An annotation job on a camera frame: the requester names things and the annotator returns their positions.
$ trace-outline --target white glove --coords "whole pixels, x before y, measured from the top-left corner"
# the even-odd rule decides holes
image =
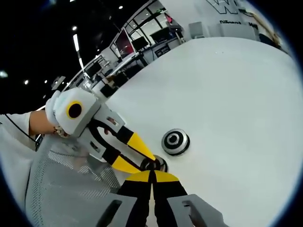
[[[48,121],[54,126],[59,125],[59,123],[58,123],[58,121],[56,120],[56,117],[55,117],[54,106],[55,106],[56,100],[57,100],[57,98],[59,97],[60,94],[61,94],[60,91],[55,91],[53,96],[50,99],[48,99],[46,104],[45,104],[46,117],[47,117]]]

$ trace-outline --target yellow stripe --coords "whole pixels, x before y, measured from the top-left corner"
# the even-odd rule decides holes
[[[157,182],[173,182],[173,181],[179,181],[178,178],[176,178],[174,175],[165,173],[159,170],[155,170],[156,179]]]
[[[155,156],[150,152],[150,150],[147,148],[147,146],[144,144],[144,142],[137,133],[133,133],[132,137],[127,142],[127,145],[134,148],[146,157],[149,157],[152,160],[156,160]]]
[[[115,169],[117,169],[117,170],[120,170],[120,171],[123,171],[123,172],[127,172],[127,173],[130,173],[130,174],[135,174],[135,173],[139,173],[140,172],[139,169],[137,169],[133,165],[129,164],[127,161],[125,161],[120,156],[118,156],[118,158],[112,164],[112,167],[115,168]]]
[[[148,182],[148,177],[150,175],[150,171],[146,170],[137,174],[132,174],[130,177],[126,178],[127,181],[140,181],[140,182]]]

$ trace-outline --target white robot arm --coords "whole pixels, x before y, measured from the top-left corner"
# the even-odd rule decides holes
[[[93,94],[76,87],[62,92],[52,102],[52,114],[63,130],[76,137],[92,156],[105,159],[113,168],[132,174],[142,171],[140,166],[108,144],[99,134],[98,127],[110,131],[119,141],[151,161],[156,159],[138,134],[125,127],[121,117]]]

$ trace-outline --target wrist bracelet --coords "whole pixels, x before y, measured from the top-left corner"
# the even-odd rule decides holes
[[[54,127],[54,133],[57,133],[62,138],[69,137],[69,134],[67,134],[60,125]]]

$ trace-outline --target white table surface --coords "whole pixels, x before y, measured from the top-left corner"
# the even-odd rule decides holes
[[[141,70],[107,104],[230,227],[270,226],[295,192],[303,89],[292,59],[269,45],[191,40]],[[191,140],[179,157],[161,148],[173,128]]]

